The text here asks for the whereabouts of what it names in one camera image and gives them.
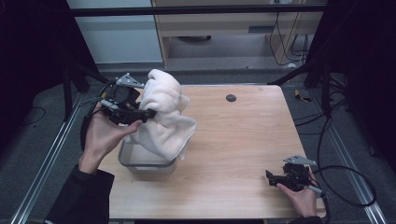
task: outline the white cabinet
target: white cabinet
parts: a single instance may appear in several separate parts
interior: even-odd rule
[[[227,6],[227,5],[268,5],[273,0],[151,0],[154,7],[177,6]],[[290,0],[282,4],[322,3],[325,0]],[[284,52],[290,48],[297,34],[314,34],[321,18],[321,12],[274,13],[230,13],[156,16],[158,34],[166,64],[169,43],[172,36],[200,35],[248,35],[252,27],[261,27],[272,34],[271,45],[276,60],[285,62]]]
[[[67,0],[71,8],[151,7],[149,0]],[[93,59],[101,64],[162,63],[153,16],[76,18]]]

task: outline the human hand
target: human hand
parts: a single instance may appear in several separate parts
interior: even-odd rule
[[[311,171],[309,171],[309,175],[311,179],[315,180]],[[282,184],[276,184],[276,187],[289,197],[299,216],[315,217],[317,215],[317,195],[312,189],[305,188],[295,192]]]
[[[111,122],[102,112],[98,103],[93,110],[91,123],[85,139],[84,153],[79,159],[78,169],[87,174],[95,174],[102,159],[110,153],[130,133],[135,133],[143,123],[137,120],[129,126],[119,126]]]

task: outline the white towel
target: white towel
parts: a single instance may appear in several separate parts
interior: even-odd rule
[[[181,115],[190,99],[171,75],[153,69],[148,78],[139,109],[153,109],[157,114],[131,134],[132,140],[169,161],[177,155],[183,160],[181,152],[197,128],[195,119]]]

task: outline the wooden table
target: wooden table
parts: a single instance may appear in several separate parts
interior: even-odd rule
[[[111,218],[297,217],[289,199],[270,187],[265,170],[283,175],[284,158],[304,150],[278,86],[184,86],[183,112],[198,130],[186,160],[170,175],[134,175],[116,148],[100,169],[115,175]],[[236,101],[226,100],[228,94]],[[324,213],[318,200],[318,211]]]

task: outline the wall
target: wall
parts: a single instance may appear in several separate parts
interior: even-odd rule
[[[67,3],[71,8],[151,7],[149,0],[67,0]],[[153,16],[76,20],[99,68],[103,64],[163,61]]]

